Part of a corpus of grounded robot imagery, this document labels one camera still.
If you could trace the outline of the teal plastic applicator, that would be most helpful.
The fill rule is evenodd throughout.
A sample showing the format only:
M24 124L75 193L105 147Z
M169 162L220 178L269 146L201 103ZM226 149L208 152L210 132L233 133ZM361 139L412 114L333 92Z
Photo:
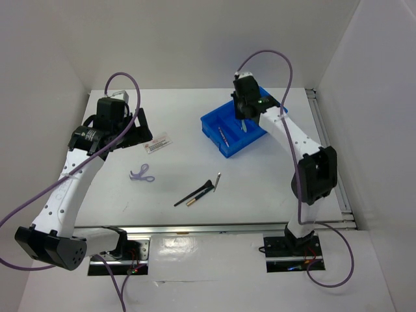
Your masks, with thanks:
M245 120L241 120L241 129L243 130L244 133L247 133Z

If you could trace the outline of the purple eyelash curler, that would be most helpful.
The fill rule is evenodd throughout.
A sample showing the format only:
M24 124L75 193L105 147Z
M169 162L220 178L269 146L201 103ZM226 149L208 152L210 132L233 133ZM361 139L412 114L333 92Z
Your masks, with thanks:
M155 181L155 177L154 176L150 176L147 175L147 172L149 170L150 166L147 163L144 163L141 167L140 167L140 171L138 173L133 173L132 171L130 171L129 173L129 178L131 181L146 181L148 183L152 183Z

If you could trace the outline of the red lip gloss tube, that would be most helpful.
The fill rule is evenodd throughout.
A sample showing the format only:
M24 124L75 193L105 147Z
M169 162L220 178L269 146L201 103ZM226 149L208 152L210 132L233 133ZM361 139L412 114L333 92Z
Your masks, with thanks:
M225 136L221 127L218 127L218 132L220 133L220 136L222 137L222 140L224 141L224 144L229 148L229 142L228 142L228 140L227 140L227 138L226 138L226 136Z

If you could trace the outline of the silver small tool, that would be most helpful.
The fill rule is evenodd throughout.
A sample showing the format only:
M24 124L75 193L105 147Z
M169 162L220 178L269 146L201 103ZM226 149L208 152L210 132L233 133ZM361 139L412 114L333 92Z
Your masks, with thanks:
M217 177L216 177L216 180L215 180L215 183L214 183L214 189L213 189L213 192L215 192L216 191L216 189L217 189L217 187L218 187L218 183L219 183L219 181L220 181L220 178L221 178L221 172L219 172L218 174L217 174Z

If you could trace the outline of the green gold mascara pencil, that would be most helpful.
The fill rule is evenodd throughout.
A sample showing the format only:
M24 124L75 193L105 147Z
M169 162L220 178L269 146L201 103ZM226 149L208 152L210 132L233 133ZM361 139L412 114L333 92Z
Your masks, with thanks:
M211 185L210 187L206 188L205 190L203 190L202 192L200 192L198 195L196 195L193 199L191 199L190 201L188 201L186 203L186 206L189 207L190 205L192 205L194 202L198 201L200 198L202 198L203 196L205 196L207 193L209 193L213 189L214 189L214 186L213 185Z

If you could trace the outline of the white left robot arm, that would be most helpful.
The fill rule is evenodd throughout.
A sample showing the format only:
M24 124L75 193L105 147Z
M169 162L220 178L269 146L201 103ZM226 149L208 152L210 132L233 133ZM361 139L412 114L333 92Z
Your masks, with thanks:
M29 227L19 227L16 242L34 260L75 270L85 257L108 254L120 260L136 243L115 226L75 228L75 221L95 175L113 150L149 142L153 136L144 110L134 116L125 91L102 97L96 113L72 133L61 176L44 208Z

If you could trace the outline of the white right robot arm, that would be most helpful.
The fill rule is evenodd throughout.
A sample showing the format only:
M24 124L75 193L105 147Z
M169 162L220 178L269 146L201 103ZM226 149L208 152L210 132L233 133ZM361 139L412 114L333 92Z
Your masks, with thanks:
M254 121L294 157L291 189L298 208L285 226L283 246L289 254L297 255L310 243L317 213L337 186L337 153L303 132L281 102L270 95L263 96L250 72L237 72L233 85L235 90L231 96L236 118Z

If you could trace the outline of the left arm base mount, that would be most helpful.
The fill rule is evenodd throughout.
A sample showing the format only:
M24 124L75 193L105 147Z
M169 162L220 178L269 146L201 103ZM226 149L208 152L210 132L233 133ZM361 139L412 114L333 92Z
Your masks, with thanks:
M108 264L114 276L146 276L149 270L150 237L128 236L127 246L119 257L110 252L99 254Z

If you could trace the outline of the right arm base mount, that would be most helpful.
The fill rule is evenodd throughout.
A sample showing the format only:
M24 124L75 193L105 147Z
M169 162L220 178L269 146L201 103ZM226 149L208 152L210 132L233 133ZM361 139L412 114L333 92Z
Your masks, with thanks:
M306 271L311 263L310 271L326 269L317 235L296 250L287 246L284 237L264 237L258 251L265 256L268 273Z

